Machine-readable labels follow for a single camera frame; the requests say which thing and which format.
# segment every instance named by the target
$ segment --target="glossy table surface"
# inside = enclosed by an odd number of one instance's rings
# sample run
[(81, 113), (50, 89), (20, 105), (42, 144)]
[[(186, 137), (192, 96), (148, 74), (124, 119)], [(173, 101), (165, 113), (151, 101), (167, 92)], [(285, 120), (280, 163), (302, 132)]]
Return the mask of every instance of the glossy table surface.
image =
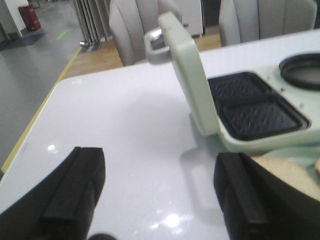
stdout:
[[(208, 77), (319, 51), (320, 31), (201, 54)], [(0, 213), (75, 146), (103, 148), (106, 182), (89, 235), (119, 240), (229, 239), (213, 187), (217, 135), (202, 137), (170, 63), (68, 78), (54, 89), (0, 182)]]

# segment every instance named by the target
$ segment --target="chair backrest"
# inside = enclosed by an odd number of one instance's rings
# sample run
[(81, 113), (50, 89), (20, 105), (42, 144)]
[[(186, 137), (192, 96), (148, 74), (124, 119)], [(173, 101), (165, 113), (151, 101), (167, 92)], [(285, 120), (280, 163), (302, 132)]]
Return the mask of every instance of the chair backrest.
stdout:
[(172, 11), (181, 21), (181, 11), (172, 0), (111, 0), (109, 25), (122, 65), (146, 59), (143, 38), (158, 27), (158, 16)]
[(316, 16), (314, 0), (221, 0), (221, 45), (311, 30)]

